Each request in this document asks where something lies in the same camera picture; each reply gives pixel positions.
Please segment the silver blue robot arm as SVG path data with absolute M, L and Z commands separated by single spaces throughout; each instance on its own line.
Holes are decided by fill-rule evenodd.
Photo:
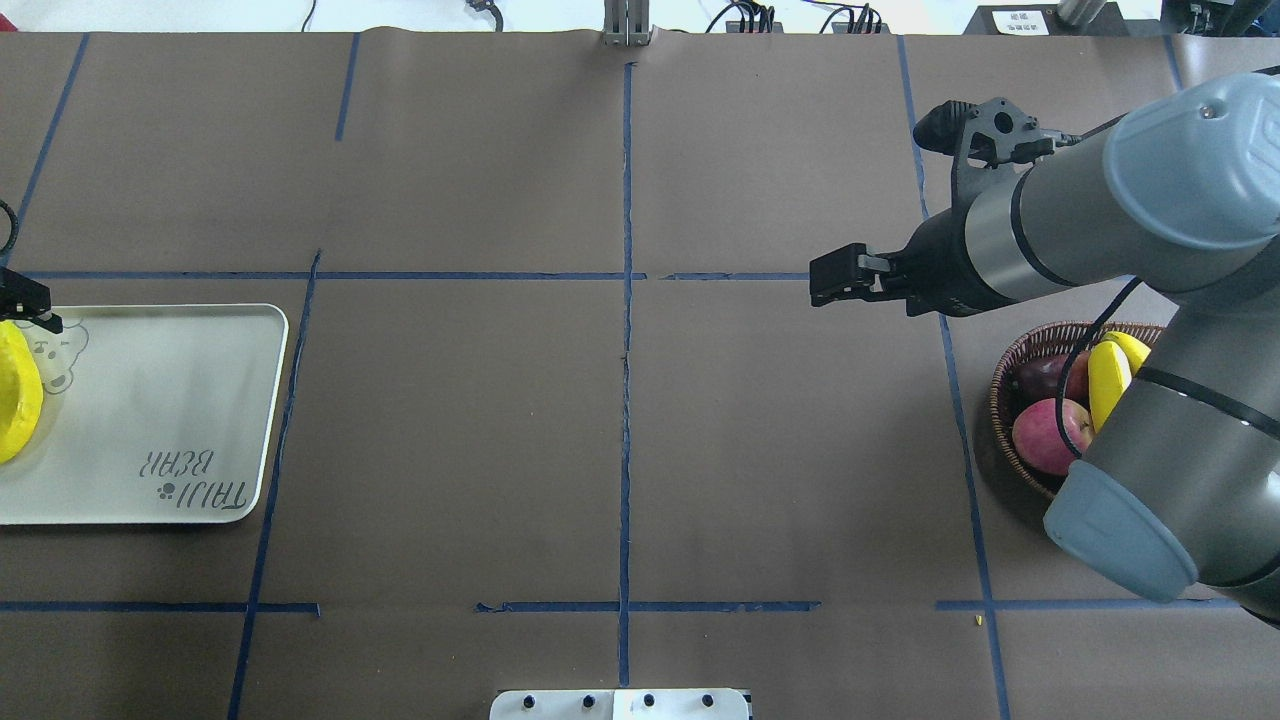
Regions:
M 1074 457 L 1046 534 L 1157 603 L 1194 584 L 1277 625 L 1277 68 L 1221 76 L 1084 135 L 1005 97 L 942 102 L 914 143 L 951 204 L 908 243 L 808 269 L 815 307 L 974 316 L 1125 277 L 1172 304 L 1117 409 Z

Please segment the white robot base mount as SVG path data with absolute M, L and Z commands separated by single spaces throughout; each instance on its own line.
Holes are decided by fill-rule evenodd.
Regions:
M 490 719 L 753 719 L 750 694 L 735 688 L 504 691 Z

